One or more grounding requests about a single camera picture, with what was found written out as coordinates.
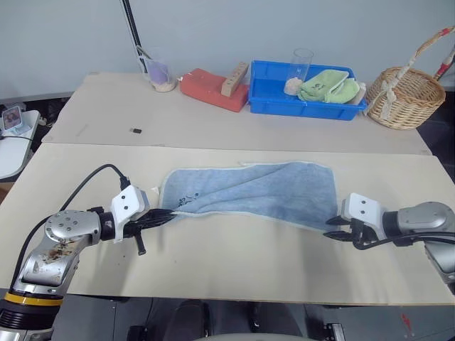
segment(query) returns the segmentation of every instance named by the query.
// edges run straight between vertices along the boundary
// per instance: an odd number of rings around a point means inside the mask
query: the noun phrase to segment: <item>red sponge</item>
[[[205,103],[239,112],[247,102],[248,85],[240,84],[232,96],[227,97],[221,94],[221,86],[225,80],[225,77],[194,69],[183,76],[180,91]]]

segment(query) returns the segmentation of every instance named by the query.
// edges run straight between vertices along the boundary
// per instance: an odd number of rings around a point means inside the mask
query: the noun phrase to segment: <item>beige tabletop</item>
[[[293,160],[331,167],[338,203],[356,192],[390,210],[428,200],[455,209],[455,186],[433,156],[43,144],[0,206],[0,287],[8,286],[30,229],[56,212],[103,163],[118,166],[153,203],[157,194],[152,188],[175,168]],[[104,170],[69,208],[109,207],[118,192],[118,177]],[[335,304],[455,303],[421,243],[359,251],[286,222],[242,215],[188,218],[144,231],[143,237],[143,256],[137,255],[132,239],[84,250],[69,292]]]
[[[140,134],[130,131],[141,129]],[[61,144],[431,155],[419,133],[353,121],[240,113],[152,90],[140,74],[88,75],[43,139]]]

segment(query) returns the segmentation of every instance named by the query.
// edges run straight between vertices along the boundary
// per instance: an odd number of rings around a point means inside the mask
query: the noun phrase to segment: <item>wicker basket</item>
[[[432,76],[410,67],[431,44],[454,31],[455,26],[441,30],[420,46],[406,66],[383,71],[367,91],[366,113],[394,129],[413,129],[424,123],[444,102],[446,92]]]

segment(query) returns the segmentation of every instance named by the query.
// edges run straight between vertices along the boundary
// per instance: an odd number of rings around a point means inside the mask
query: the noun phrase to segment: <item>basket handle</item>
[[[425,43],[423,43],[417,49],[417,51],[415,51],[415,53],[411,57],[411,59],[409,59],[409,62],[407,63],[407,65],[403,66],[398,72],[396,72],[395,76],[390,80],[390,82],[387,83],[385,80],[382,81],[381,91],[374,98],[374,100],[371,101],[371,103],[369,103],[364,114],[366,115],[370,111],[370,109],[373,107],[373,105],[375,105],[375,103],[379,97],[381,97],[383,94],[387,94],[387,101],[382,106],[380,117],[381,117],[381,119],[388,119],[388,117],[390,115],[390,110],[392,109],[392,104],[393,104],[393,102],[395,102],[397,100],[397,96],[393,92],[393,88],[397,86],[398,82],[405,75],[405,73],[410,69],[410,67],[415,63],[416,58],[419,57],[422,54],[422,52],[424,52],[427,48],[429,48],[431,45],[436,43],[443,36],[446,36],[454,31],[455,31],[455,26],[446,27],[446,28],[440,30],[438,33],[436,33],[430,39],[428,39]]]

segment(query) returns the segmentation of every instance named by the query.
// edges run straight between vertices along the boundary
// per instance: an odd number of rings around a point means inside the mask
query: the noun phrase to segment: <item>clear glass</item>
[[[293,78],[297,78],[298,80],[305,82],[305,78],[308,74],[308,69],[310,68],[313,56],[314,53],[307,48],[297,48],[294,50],[294,53],[292,54],[291,65],[289,66],[289,71],[286,77],[286,85],[288,86],[284,87],[284,92],[286,94],[296,95],[294,87],[291,86],[292,83],[288,83],[288,81]]]

